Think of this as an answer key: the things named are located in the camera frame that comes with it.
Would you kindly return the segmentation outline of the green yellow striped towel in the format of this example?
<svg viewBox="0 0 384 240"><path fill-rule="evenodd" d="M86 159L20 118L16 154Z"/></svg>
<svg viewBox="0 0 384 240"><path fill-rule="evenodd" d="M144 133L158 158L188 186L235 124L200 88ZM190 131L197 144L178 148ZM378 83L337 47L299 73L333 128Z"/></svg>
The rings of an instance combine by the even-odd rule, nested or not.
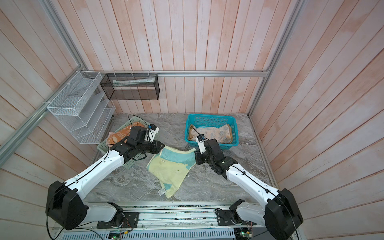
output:
<svg viewBox="0 0 384 240"><path fill-rule="evenodd" d="M159 195L169 199L179 190L187 174L196 164L195 151L195 148L180 151L165 146L152 157L147 164L147 170L160 181Z"/></svg>

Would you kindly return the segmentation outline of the orange paw print towel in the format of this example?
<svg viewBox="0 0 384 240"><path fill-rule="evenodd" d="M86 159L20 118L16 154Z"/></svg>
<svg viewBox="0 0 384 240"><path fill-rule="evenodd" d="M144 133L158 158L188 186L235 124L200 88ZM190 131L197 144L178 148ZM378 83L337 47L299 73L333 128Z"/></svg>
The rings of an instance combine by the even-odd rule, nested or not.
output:
<svg viewBox="0 0 384 240"><path fill-rule="evenodd" d="M231 144L234 140L232 128L230 125L223 125L222 127L200 127L190 125L187 140L195 141L198 134L203 134L208 139L216 139L221 144Z"/></svg>

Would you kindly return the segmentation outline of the teal plastic basket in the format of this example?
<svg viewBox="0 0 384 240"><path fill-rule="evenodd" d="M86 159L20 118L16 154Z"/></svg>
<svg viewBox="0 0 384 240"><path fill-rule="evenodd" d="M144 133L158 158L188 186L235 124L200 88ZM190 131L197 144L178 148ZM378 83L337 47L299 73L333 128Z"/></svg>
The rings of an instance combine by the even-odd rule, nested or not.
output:
<svg viewBox="0 0 384 240"><path fill-rule="evenodd" d="M222 127L228 124L231 128L231 134L233 136L233 141L230 144L222 144L219 143L222 150L229 150L232 147L236 147L239 145L239 134L238 134L238 126L236 119L231 116L222 116L222 115L207 115L207 114L189 114L186 127L185 127L185 141L192 147L197 147L198 143L193 140L188 140L188 135L190 133L190 126L194 127Z"/></svg>

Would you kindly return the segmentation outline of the pink orange patterned towel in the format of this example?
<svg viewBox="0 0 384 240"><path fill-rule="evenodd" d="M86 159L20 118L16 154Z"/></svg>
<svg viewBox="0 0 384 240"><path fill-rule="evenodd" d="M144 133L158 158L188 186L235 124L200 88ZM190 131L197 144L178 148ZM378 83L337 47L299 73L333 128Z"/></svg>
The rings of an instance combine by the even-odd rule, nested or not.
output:
<svg viewBox="0 0 384 240"><path fill-rule="evenodd" d="M133 126L139 126L144 127L144 125L140 122L133 122ZM114 132L110 132L109 136L107 138L107 146L108 148L111 148L114 144L121 141L123 138L125 138L127 135L130 134L132 128L132 124L128 122L128 125L126 127L123 127L121 130Z"/></svg>

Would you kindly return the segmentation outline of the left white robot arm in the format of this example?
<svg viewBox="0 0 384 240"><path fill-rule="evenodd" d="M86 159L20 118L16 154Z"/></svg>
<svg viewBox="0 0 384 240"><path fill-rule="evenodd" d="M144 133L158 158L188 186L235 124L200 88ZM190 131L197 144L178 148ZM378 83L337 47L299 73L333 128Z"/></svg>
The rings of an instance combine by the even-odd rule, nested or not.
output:
<svg viewBox="0 0 384 240"><path fill-rule="evenodd" d="M48 190L46 217L65 230L73 230L87 222L105 222L112 228L124 224L123 209L115 203L91 204L85 201L90 191L115 169L137 155L157 154L165 145L154 139L159 128L153 124L134 126L129 135L112 145L98 161L78 175L61 183L55 181Z"/></svg>

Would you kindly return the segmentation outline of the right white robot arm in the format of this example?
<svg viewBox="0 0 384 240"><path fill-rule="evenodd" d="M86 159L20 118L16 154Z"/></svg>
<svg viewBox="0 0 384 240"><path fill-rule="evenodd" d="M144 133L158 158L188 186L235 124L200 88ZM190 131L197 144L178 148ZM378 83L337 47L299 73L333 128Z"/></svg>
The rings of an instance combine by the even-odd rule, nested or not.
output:
<svg viewBox="0 0 384 240"><path fill-rule="evenodd" d="M199 150L197 165L207 163L218 175L237 184L256 201L257 205L237 200L228 210L216 209L219 225L252 223L263 226L276 240L287 240L297 232L303 217L293 194L259 180L235 159L226 157L215 139L196 137Z"/></svg>

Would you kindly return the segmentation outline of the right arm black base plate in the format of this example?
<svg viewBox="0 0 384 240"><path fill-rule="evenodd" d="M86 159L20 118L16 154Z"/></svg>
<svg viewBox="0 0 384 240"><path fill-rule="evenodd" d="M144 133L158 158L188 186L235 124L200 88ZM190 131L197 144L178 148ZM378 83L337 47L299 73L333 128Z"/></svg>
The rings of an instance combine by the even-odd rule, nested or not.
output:
<svg viewBox="0 0 384 240"><path fill-rule="evenodd" d="M241 220L240 217L231 210L215 209L214 212L217 216L219 226L250 226L255 224L250 221Z"/></svg>

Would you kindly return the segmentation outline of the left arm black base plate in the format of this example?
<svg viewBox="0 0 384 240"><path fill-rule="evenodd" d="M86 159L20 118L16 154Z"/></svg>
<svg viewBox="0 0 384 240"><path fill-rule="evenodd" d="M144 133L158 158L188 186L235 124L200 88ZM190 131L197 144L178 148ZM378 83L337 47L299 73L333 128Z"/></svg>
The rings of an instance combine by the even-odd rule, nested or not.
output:
<svg viewBox="0 0 384 240"><path fill-rule="evenodd" d="M139 212L117 213L117 216L113 217L109 222L99 221L97 223L97 229L135 229L138 226L139 216Z"/></svg>

